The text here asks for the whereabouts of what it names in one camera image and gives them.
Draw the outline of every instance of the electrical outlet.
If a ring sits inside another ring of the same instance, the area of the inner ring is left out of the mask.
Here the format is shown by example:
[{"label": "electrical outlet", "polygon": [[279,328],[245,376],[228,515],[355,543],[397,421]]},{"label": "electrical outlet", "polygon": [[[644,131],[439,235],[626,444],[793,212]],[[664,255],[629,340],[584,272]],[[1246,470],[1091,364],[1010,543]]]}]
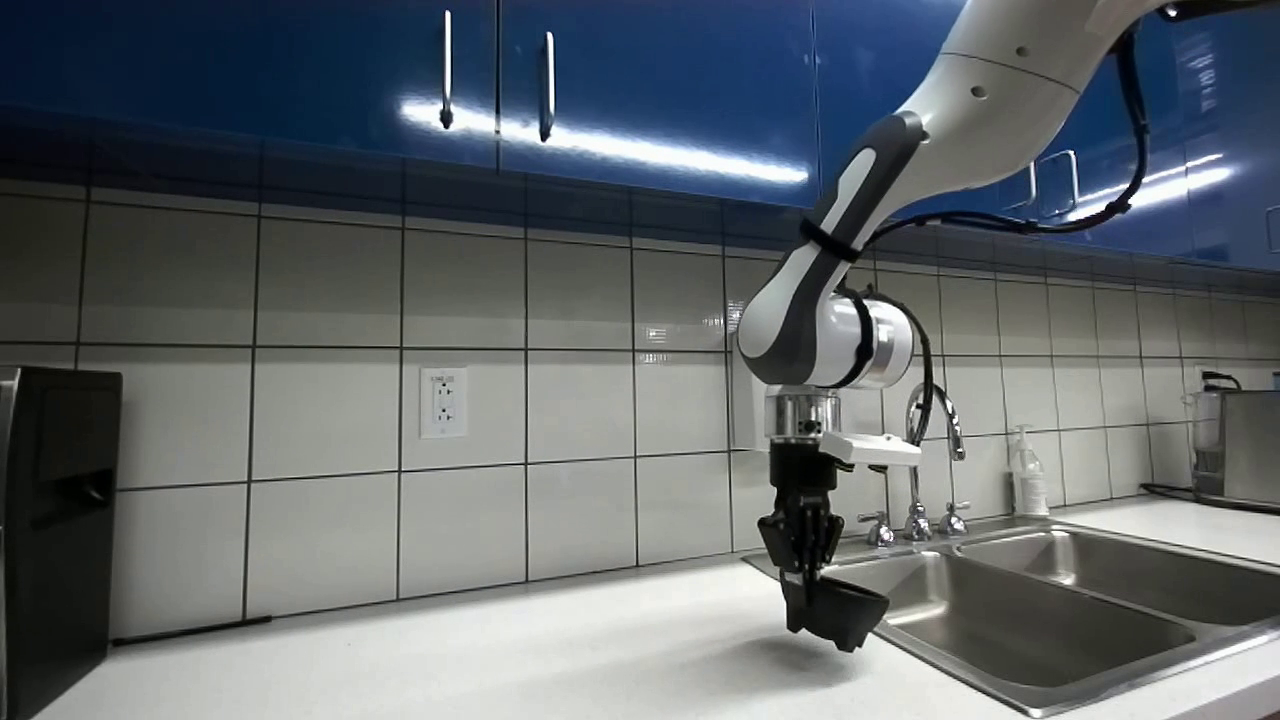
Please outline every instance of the electrical outlet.
[{"label": "electrical outlet", "polygon": [[423,367],[423,397],[422,397],[423,440],[469,436],[469,417],[471,417],[471,372]]}]

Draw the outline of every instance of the sink basin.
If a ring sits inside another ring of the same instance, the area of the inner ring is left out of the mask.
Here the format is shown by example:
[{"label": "sink basin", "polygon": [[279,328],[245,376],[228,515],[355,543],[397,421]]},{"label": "sink basin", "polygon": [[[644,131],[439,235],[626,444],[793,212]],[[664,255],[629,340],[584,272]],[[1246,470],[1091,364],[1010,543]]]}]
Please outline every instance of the sink basin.
[{"label": "sink basin", "polygon": [[889,597],[881,638],[1028,712],[1197,669],[1280,628],[1280,576],[1078,527],[1021,527],[828,576]]},{"label": "sink basin", "polygon": [[967,543],[965,557],[1197,623],[1257,623],[1280,614],[1280,576],[1272,573],[1113,535],[1044,527]]}]

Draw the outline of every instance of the backsplash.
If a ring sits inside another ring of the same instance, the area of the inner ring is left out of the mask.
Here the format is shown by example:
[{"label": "backsplash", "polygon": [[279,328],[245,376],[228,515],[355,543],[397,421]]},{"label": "backsplash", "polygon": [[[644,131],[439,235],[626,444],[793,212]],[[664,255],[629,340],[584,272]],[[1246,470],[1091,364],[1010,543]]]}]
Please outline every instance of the backsplash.
[{"label": "backsplash", "polygon": [[[12,180],[0,259],[0,364],[123,372],[122,638],[761,543],[761,403],[724,328],[773,255]],[[967,460],[927,440],[933,515],[1010,507],[1021,422],[1058,502],[1187,479],[1202,367],[1280,364],[1276,299],[870,278],[961,403]],[[901,432],[917,381],[845,391],[845,421]],[[901,515],[905,487],[848,475],[835,507]]]}]

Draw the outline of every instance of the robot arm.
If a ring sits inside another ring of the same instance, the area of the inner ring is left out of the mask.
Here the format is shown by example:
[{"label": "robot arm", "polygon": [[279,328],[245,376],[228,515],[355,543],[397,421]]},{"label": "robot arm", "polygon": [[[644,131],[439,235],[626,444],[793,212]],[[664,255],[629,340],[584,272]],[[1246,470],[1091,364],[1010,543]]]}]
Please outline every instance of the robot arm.
[{"label": "robot arm", "polygon": [[773,482],[761,519],[789,628],[855,649],[883,597],[819,576],[845,519],[828,513],[839,460],[824,449],[833,389],[889,389],[917,351],[905,307],[845,288],[901,209],[1021,173],[1061,131],[1103,51],[1169,0],[967,0],[926,83],[855,142],[804,244],[741,316],[745,364],[776,389]]}]

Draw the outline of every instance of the kitchen counter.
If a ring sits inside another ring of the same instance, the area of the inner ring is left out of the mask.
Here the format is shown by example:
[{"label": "kitchen counter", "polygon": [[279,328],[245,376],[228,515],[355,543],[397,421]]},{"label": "kitchen counter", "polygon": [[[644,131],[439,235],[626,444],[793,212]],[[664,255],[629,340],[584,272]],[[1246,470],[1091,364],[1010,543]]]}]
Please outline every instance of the kitchen counter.
[{"label": "kitchen counter", "polygon": [[[1125,502],[1066,519],[1280,565],[1280,515]],[[1280,638],[1068,714],[1177,714],[1280,676]],[[870,638],[786,632],[769,576],[672,565],[122,649],[40,720],[1016,714]]]}]

